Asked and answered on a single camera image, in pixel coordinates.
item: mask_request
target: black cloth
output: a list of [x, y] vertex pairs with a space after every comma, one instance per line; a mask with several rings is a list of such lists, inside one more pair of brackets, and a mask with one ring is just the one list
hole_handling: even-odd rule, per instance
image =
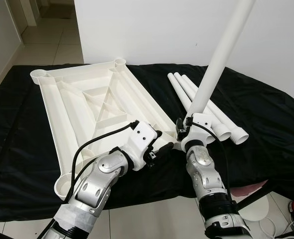
[[[40, 88], [29, 73], [72, 66], [14, 66], [0, 85], [0, 221], [49, 218], [62, 202], [53, 190], [60, 169], [49, 122]], [[186, 74], [199, 85], [206, 70], [175, 64], [128, 68], [174, 122], [186, 112], [167, 74]], [[226, 68], [211, 100], [250, 135], [240, 145], [223, 142], [231, 187], [268, 179], [277, 193], [294, 200], [294, 99]], [[208, 149], [224, 179], [218, 144]], [[195, 197], [185, 165], [185, 154], [171, 150], [153, 168], [129, 172], [113, 186], [105, 209]]]

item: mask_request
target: white plastic panel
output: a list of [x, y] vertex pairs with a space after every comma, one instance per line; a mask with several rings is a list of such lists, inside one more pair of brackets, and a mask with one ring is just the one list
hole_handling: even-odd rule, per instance
[[[39, 84], [58, 155], [61, 175], [55, 193], [65, 198], [69, 187], [72, 159], [85, 142], [143, 120], [163, 135], [154, 143], [158, 150], [176, 143], [175, 124], [149, 95], [125, 65], [125, 60], [66, 69], [31, 72]], [[92, 143], [77, 158], [76, 173], [88, 159], [123, 145], [131, 129]]]

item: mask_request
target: black cable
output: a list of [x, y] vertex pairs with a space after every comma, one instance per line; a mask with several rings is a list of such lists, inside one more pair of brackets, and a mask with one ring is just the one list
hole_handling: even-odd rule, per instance
[[[74, 192], [74, 187], [75, 187], [75, 183], [77, 182], [77, 180], [80, 178], [80, 176], [82, 175], [82, 173], [86, 170], [86, 168], [88, 168], [89, 165], [91, 165], [97, 158], [94, 158], [92, 159], [91, 161], [89, 161], [83, 168], [82, 170], [79, 172], [79, 174], [77, 175], [77, 177], [75, 178], [75, 168], [76, 168], [76, 160], [77, 160], [77, 157], [79, 155], [79, 153], [82, 151], [83, 148], [85, 148], [87, 145], [93, 143], [93, 142], [96, 142], [97, 140], [100, 140], [102, 138], [105, 138], [107, 136], [110, 136], [112, 134], [115, 134], [115, 133], [119, 133], [129, 127], [131, 127], [132, 129], [134, 129], [137, 124], [139, 123], [139, 121], [135, 121], [135, 122], [131, 122], [129, 123], [128, 125], [120, 128], [120, 129], [117, 129], [115, 131], [112, 131], [112, 132], [109, 132], [109, 133], [106, 133], [106, 134], [103, 134], [99, 137], [96, 137], [94, 139], [91, 139], [90, 141], [86, 142], [85, 144], [83, 144], [82, 146], [79, 147], [79, 149], [76, 151], [75, 155], [74, 155], [74, 158], [73, 158], [73, 163], [72, 163], [72, 177], [71, 177], [71, 187], [70, 189], [68, 190], [68, 193], [66, 195], [66, 198], [63, 202], [63, 204], [66, 204], [68, 203], [69, 199], [71, 198], [71, 196], [73, 195], [73, 192]], [[37, 237], [37, 239], [42, 239], [42, 237], [45, 235], [45, 233], [51, 228], [51, 226], [53, 225], [53, 223], [55, 222], [54, 219], [52, 219], [49, 224], [44, 228], [44, 230], [40, 233], [40, 235]]]
[[224, 155], [224, 158], [225, 158], [225, 161], [226, 161], [226, 181], [227, 181], [226, 189], [227, 189], [229, 200], [231, 201], [232, 199], [231, 199], [230, 182], [229, 182], [229, 161], [228, 161], [228, 158], [227, 158], [227, 155], [226, 155], [225, 147], [223, 146], [222, 142], [218, 139], [218, 137], [213, 132], [208, 130], [206, 127], [204, 127], [202, 125], [199, 125], [197, 123], [194, 123], [194, 122], [192, 122], [191, 124], [193, 124], [194, 126], [197, 126], [199, 128], [202, 128], [203, 130], [207, 131], [219, 143], [219, 146], [221, 147], [221, 150], [223, 152], [223, 155]]

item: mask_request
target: pvc pipe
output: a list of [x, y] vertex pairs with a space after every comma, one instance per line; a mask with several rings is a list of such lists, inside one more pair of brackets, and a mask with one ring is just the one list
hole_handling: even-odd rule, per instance
[[[188, 95], [188, 97], [193, 101], [193, 98], [196, 95], [196, 91], [193, 90], [190, 84], [186, 80], [184, 80], [178, 72], [174, 73], [174, 76], [185, 91], [185, 93]], [[224, 141], [231, 136], [231, 132], [227, 128], [227, 126], [222, 124], [217, 116], [208, 107], [205, 107], [203, 113], [207, 115], [212, 115], [211, 128], [220, 141]]]
[[[197, 88], [197, 86], [186, 76], [183, 75], [184, 79], [192, 89]], [[246, 141], [249, 137], [248, 133], [244, 131], [241, 127], [237, 126], [225, 113], [223, 113], [211, 100], [208, 101], [207, 107], [217, 116], [217, 118], [227, 126], [231, 131], [231, 140], [235, 144], [240, 144]]]
[[190, 117], [193, 113], [202, 113], [205, 109], [248, 19], [254, 2], [255, 0], [238, 0], [238, 4], [212, 56], [186, 117]]
[[176, 78], [173, 76], [173, 74], [169, 73], [167, 76], [173, 88], [175, 89], [180, 101], [182, 102], [182, 105], [184, 106], [185, 110], [188, 111], [188, 109], [191, 106], [191, 100], [188, 98], [185, 91], [183, 91], [182, 87], [180, 86]]

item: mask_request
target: robotic arm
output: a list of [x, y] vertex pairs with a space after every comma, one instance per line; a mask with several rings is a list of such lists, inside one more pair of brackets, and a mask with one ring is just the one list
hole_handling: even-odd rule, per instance
[[[229, 199], [205, 147], [207, 141], [212, 141], [211, 135], [193, 123], [210, 130], [211, 120], [207, 115], [193, 114], [185, 125], [180, 122], [176, 127], [182, 150], [187, 153], [187, 171], [200, 212], [206, 219], [205, 234], [210, 239], [250, 239], [249, 229], [238, 214], [236, 204]], [[86, 239], [118, 178], [130, 170], [142, 169], [145, 164], [152, 166], [155, 160], [152, 144], [160, 136], [160, 131], [140, 122], [125, 145], [97, 158], [92, 172], [81, 181], [68, 204], [59, 208], [45, 239]]]

